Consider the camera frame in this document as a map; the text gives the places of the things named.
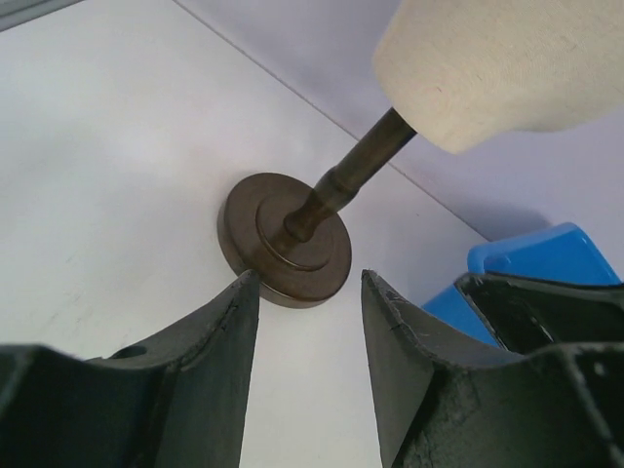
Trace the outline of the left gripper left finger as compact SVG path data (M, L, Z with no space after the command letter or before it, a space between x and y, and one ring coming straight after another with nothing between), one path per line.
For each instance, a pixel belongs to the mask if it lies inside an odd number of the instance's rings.
M236 467L258 327L259 280L109 358L1 349L5 467Z

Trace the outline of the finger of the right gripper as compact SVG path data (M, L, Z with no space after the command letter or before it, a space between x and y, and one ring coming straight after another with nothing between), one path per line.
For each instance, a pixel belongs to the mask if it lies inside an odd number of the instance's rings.
M551 344L621 342L623 286L577 285L497 273L454 283L504 349L528 354Z

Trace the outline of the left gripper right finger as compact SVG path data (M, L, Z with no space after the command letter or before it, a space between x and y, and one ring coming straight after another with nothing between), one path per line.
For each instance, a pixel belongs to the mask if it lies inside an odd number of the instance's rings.
M386 467L619 467L623 340L489 345L362 274L370 384Z

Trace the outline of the dark round wooden stand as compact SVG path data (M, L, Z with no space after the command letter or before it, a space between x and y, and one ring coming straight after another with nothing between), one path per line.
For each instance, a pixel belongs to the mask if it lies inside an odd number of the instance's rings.
M230 268L255 271L261 297L280 306L311 308L335 296L352 265L339 213L416 134L389 109L315 186L277 173L240 180L217 221Z

